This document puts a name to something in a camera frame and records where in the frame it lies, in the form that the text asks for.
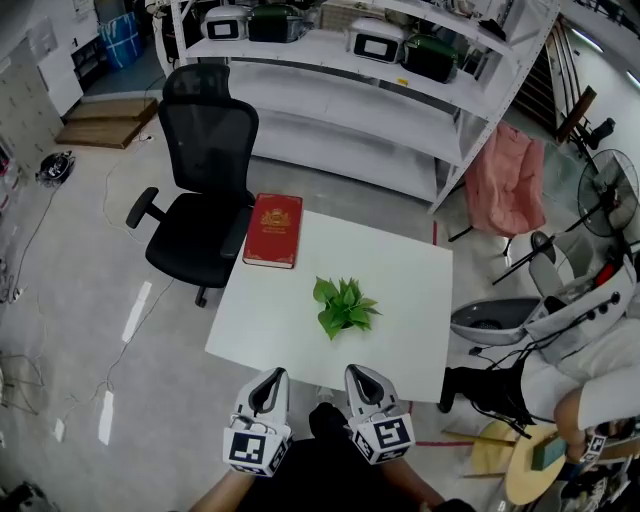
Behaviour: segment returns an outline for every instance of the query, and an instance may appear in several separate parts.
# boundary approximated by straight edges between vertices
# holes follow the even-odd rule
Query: green object
[[[560,437],[545,439],[533,449],[531,469],[543,471],[562,457],[567,451],[567,443]]]
[[[456,52],[453,46],[448,45],[437,37],[426,36],[424,34],[413,34],[409,39],[407,39],[406,45],[407,48],[416,48],[437,53],[443,57],[453,60],[456,64],[458,63],[458,52]]]
[[[287,19],[289,16],[301,18],[302,14],[297,7],[286,4],[266,4],[256,5],[251,9],[249,18],[280,18]]]
[[[451,82],[458,72],[458,52],[437,37],[413,34],[404,43],[403,68],[436,82]]]
[[[379,315],[373,306],[375,300],[362,296],[358,281],[339,281],[340,289],[333,281],[316,277],[313,298],[324,304],[325,309],[318,314],[318,321],[332,340],[342,330],[356,326],[362,331],[371,330],[369,315]]]

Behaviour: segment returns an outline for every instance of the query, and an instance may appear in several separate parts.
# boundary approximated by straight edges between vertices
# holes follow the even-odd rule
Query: red line
[[[448,442],[437,442],[437,441],[418,441],[416,446],[473,446],[473,443],[469,441],[448,441]]]

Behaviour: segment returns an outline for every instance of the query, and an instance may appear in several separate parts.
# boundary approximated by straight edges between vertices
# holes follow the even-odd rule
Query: potted plant
[[[343,329],[357,327],[365,331],[371,330],[369,315],[379,315],[373,306],[375,300],[362,296],[358,281],[344,279],[339,281],[340,289],[331,280],[325,281],[316,277],[313,298],[324,304],[324,310],[318,314],[318,321],[332,340]]]

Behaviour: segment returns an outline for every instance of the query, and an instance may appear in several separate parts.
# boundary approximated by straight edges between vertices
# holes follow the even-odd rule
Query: black office chair
[[[211,87],[222,82],[226,87],[226,78],[220,81],[225,72],[228,76],[226,66],[204,64],[179,68],[169,77],[160,123],[176,185],[193,193],[180,195],[164,213],[153,204],[158,189],[150,187],[127,217],[132,229],[145,213],[160,221],[147,260],[165,274],[199,286],[200,307],[206,304],[207,288],[226,286],[255,203],[246,178],[258,114],[251,105],[229,98],[228,91],[225,97],[224,90]]]

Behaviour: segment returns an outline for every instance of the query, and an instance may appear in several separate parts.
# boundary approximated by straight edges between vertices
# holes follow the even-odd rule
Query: staircase
[[[555,136],[556,105],[553,99],[551,66],[546,46],[542,47],[529,76],[513,100],[513,105]]]

